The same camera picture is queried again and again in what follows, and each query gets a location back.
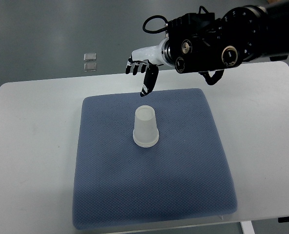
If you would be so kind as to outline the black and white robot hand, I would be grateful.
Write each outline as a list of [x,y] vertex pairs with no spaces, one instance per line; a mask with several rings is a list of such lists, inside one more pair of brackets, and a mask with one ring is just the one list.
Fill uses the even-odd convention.
[[141,73],[145,73],[143,87],[140,96],[144,97],[150,94],[156,84],[159,66],[169,65],[165,57],[165,47],[168,39],[163,39],[159,45],[149,46],[134,50],[127,60],[125,73],[136,75],[141,66]]

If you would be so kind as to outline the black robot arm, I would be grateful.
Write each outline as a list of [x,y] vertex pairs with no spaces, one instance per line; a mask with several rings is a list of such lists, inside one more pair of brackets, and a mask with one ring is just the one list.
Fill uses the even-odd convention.
[[246,5],[223,17],[200,7],[166,21],[166,60],[180,74],[197,72],[208,85],[216,84],[224,70],[257,58],[271,61],[289,56],[289,0],[266,6]]

